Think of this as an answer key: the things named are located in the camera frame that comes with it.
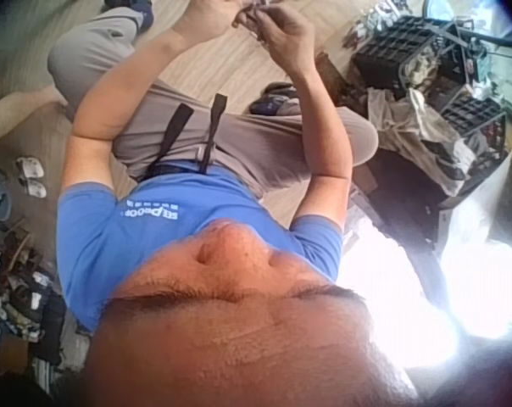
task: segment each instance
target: cloth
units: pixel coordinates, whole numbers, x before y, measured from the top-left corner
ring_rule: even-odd
[[[55,44],[48,69],[68,101],[73,120],[86,93],[100,76],[134,51],[142,15],[129,8],[114,8],[74,28]],[[157,80],[122,135],[114,141],[114,156],[134,179],[141,177],[159,153],[164,130],[180,103],[195,110],[186,129],[164,160],[201,159],[209,134],[209,107]],[[339,114],[350,137],[354,164],[363,164],[378,147],[378,135],[368,120],[347,108]],[[302,120],[224,114],[216,134],[211,163],[234,172],[256,195],[309,178],[302,144]]]
[[[186,168],[196,163],[174,162]],[[330,220],[304,216],[289,231],[277,224],[228,170],[159,176],[126,199],[97,183],[63,194],[58,208],[58,272],[66,303],[90,330],[115,288],[163,246],[228,218],[251,226],[270,246],[299,255],[331,282],[342,234]]]
[[[451,197],[461,191],[476,154],[441,115],[425,104],[424,96],[409,89],[396,101],[389,91],[369,89],[370,122],[380,147],[415,163]]]
[[[74,28],[53,47],[48,69],[68,102],[69,119],[101,75],[133,53],[141,23],[141,14],[114,8]],[[209,107],[158,80],[114,140],[113,154],[132,178],[140,179],[158,157],[164,130],[181,103],[193,108],[194,114],[162,162],[191,165],[190,161],[203,158]],[[348,117],[344,124],[354,162],[362,164],[376,152],[376,130],[354,112],[341,111]],[[309,178],[301,136],[299,114],[224,114],[209,178],[194,174],[154,178],[120,202],[96,184],[72,187],[59,202],[57,237],[58,272],[68,306],[84,325],[94,328],[109,294],[152,253],[219,217],[250,225],[271,246],[299,254],[333,280],[341,237],[331,222],[302,218],[287,231],[258,204],[264,193]]]

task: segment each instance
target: hand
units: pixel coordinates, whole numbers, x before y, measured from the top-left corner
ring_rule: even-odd
[[[316,70],[314,26],[286,4],[273,4],[255,11],[260,30],[273,60],[295,81]]]
[[[190,0],[172,30],[188,47],[222,36],[252,0]]]

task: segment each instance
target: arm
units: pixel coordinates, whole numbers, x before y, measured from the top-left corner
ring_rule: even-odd
[[[160,73],[187,49],[221,36],[246,0],[191,0],[175,25],[137,49],[87,93],[66,149],[62,188],[93,181],[113,188],[109,156]]]
[[[312,177],[294,221],[321,215],[342,230],[347,216],[353,158],[348,134],[314,63],[314,28],[285,4],[256,13],[271,57],[298,89],[303,148]]]

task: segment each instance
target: wooden floor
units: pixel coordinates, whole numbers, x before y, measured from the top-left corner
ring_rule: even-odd
[[[0,97],[15,91],[33,91],[52,83],[47,54],[55,41],[72,27],[99,14],[98,0],[11,0],[0,9]],[[375,0],[298,0],[292,5],[309,19],[317,32],[319,48],[340,49],[340,40],[354,21]],[[169,27],[186,7],[187,0],[155,0],[156,21],[141,39]],[[343,63],[346,53],[334,53]],[[286,79],[269,54],[243,28],[231,30],[214,42],[194,48],[178,58],[160,76],[180,91],[210,103],[215,93],[230,98],[228,110],[241,113],[267,84]],[[0,168],[10,175],[14,198],[12,220],[25,217],[34,245],[44,255],[44,266],[55,270],[56,204],[70,123],[61,109],[47,106],[35,112],[0,140]],[[14,160],[34,156],[45,169],[42,180],[47,198],[25,195],[16,181]],[[133,182],[120,164],[113,164],[116,191],[126,195]],[[303,194],[303,186],[266,197],[264,205],[286,224]]]

